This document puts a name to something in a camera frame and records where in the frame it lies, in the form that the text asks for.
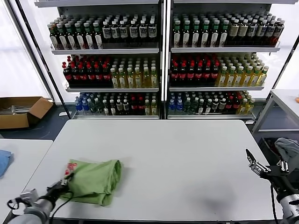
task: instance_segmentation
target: yellow bottle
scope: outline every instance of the yellow bottle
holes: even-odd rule
[[[246,72],[243,73],[243,77],[241,78],[240,81],[240,86],[248,86],[249,80],[251,79],[251,71],[252,71],[252,66],[248,66]]]
[[[225,81],[225,74],[226,74],[227,69],[228,68],[226,66],[222,67],[220,73],[218,74],[215,86],[223,87],[223,84],[224,84],[224,81]]]
[[[246,105],[247,105],[247,99],[244,98],[241,105],[239,106],[236,114],[244,114],[245,113],[245,109],[246,109]]]
[[[265,79],[267,77],[267,71],[268,71],[268,69],[269,69],[268,66],[265,66],[263,68],[263,71],[262,71],[260,77],[257,80],[256,86],[262,86],[263,85],[263,83],[265,82]]]
[[[156,67],[151,67],[151,69],[150,69],[150,79],[151,79],[151,87],[152,88],[157,88]]]
[[[115,68],[111,68],[110,73],[111,73],[113,88],[118,89],[120,85],[119,85],[119,80],[118,80],[117,74],[115,72]]]
[[[141,73],[140,69],[138,67],[135,68],[135,77],[134,77],[135,83],[136,83],[136,88],[140,89],[141,86]]]
[[[136,84],[135,84],[135,79],[134,79],[134,72],[132,70],[132,68],[127,68],[128,70],[128,87],[130,89],[135,88]]]
[[[240,81],[241,81],[243,73],[244,73],[243,70],[244,70],[244,67],[239,66],[238,72],[235,73],[235,77],[233,80],[233,86],[240,86]]]
[[[235,77],[235,66],[230,67],[230,71],[226,72],[224,86],[231,87]]]
[[[255,101],[254,98],[251,98],[250,103],[246,105],[244,114],[251,114]]]
[[[257,80],[259,78],[260,69],[261,69],[261,66],[256,66],[256,68],[254,69],[254,72],[252,74],[252,77],[249,80],[248,86],[253,87],[256,85]]]

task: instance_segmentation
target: blue cloth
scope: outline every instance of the blue cloth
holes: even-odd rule
[[[9,158],[11,157],[11,152],[0,150],[0,176],[2,176],[9,164]]]

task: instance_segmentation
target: white table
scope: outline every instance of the white table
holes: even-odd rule
[[[45,194],[69,159],[119,159],[123,175],[111,205],[70,202],[55,217],[273,219],[270,183],[250,170],[246,148],[267,165],[240,120],[69,120],[26,188]],[[282,218],[278,203],[277,215]]]
[[[10,212],[7,202],[24,190],[52,143],[51,140],[0,139],[0,150],[14,154],[13,162],[0,178],[0,223]]]
[[[261,112],[258,120],[256,121],[256,124],[252,129],[252,133],[257,133],[257,132],[299,133],[299,129],[267,129],[267,130],[260,129],[264,121],[266,120],[266,115],[275,104],[277,104],[281,109],[283,109],[294,122],[299,124],[299,103],[295,101],[295,98],[299,97],[299,89],[298,90],[273,89],[270,91],[270,93],[272,94],[272,96],[267,102],[263,111]]]

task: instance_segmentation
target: gray table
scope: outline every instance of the gray table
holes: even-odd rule
[[[119,159],[123,175],[111,205],[70,202],[56,217],[273,219],[270,184],[248,167],[246,148],[267,164],[240,120],[69,120],[26,188],[44,194],[71,158]],[[282,217],[279,204],[277,214]]]

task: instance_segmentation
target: beverage bottle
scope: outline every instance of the beverage bottle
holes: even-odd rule
[[[191,107],[190,97],[187,97],[186,101],[184,102],[183,112],[184,112],[185,114],[189,114],[189,112],[190,112],[190,107]]]
[[[143,68],[143,88],[150,88],[151,87],[151,79],[150,79],[150,72],[148,67]]]
[[[219,101],[218,111],[220,113],[222,113],[224,111],[225,105],[226,105],[226,99],[223,98],[222,100]]]
[[[110,100],[110,111],[111,111],[111,115],[112,116],[116,115],[115,104],[114,104],[114,100],[113,99]]]
[[[194,21],[193,31],[192,31],[192,47],[196,48],[199,39],[199,20]]]
[[[248,86],[248,83],[252,77],[252,66],[248,66],[246,72],[243,73],[243,77],[241,78],[240,81],[240,86]]]
[[[209,114],[211,112],[211,105],[212,105],[212,99],[207,99],[206,102],[206,111],[205,114]]]
[[[117,115],[123,115],[123,105],[120,99],[117,99],[116,101],[116,108],[117,108]]]
[[[219,99],[215,98],[212,103],[212,112],[215,113],[218,109]]]
[[[135,77],[134,77],[134,80],[135,80],[135,83],[136,83],[136,88],[137,89],[140,89],[142,86],[141,86],[141,83],[142,83],[142,74],[140,72],[140,69],[138,67],[135,68]]]
[[[103,22],[103,25],[104,26],[103,26],[102,30],[103,30],[104,41],[106,43],[109,43],[109,42],[111,42],[111,38],[112,38],[111,27],[108,25],[107,21]]]
[[[234,87],[237,87],[237,86],[240,86],[240,81],[243,77],[243,70],[244,70],[244,67],[243,66],[239,66],[238,67],[238,71],[235,72],[234,74],[234,80],[233,80],[233,86]]]
[[[238,110],[236,111],[236,114],[244,114],[246,105],[247,105],[247,99],[244,98],[241,105],[239,106]]]
[[[257,80],[260,75],[261,66],[256,66],[252,73],[251,79],[249,80],[248,86],[256,86]]]
[[[254,98],[250,99],[250,103],[246,105],[244,114],[251,114],[255,101]]]
[[[173,47],[178,48],[179,47],[179,42],[180,42],[180,20],[175,21],[175,27],[173,30]]]
[[[268,66],[265,66],[263,68],[263,71],[260,73],[260,76],[257,80],[257,83],[256,83],[256,86],[263,86],[264,82],[265,82],[265,79],[267,77],[267,71],[268,71],[269,67]]]
[[[228,20],[223,21],[222,31],[220,32],[220,39],[219,39],[219,47],[220,48],[223,48],[225,45],[225,41],[228,36],[228,24],[229,24]]]
[[[207,41],[209,38],[209,32],[208,32],[209,24],[210,24],[209,20],[204,20],[204,25],[203,25],[203,30],[201,32],[201,40],[200,40],[201,48],[205,48],[207,46]]]
[[[149,41],[150,42],[157,41],[157,25],[155,24],[154,19],[151,19],[149,22]]]
[[[220,23],[219,20],[214,21],[213,29],[211,30],[210,35],[209,35],[210,38],[211,38],[211,41],[210,41],[210,47],[211,48],[216,47],[216,43],[217,43],[217,40],[218,40],[218,34],[219,34],[219,31],[218,31],[219,23]]]

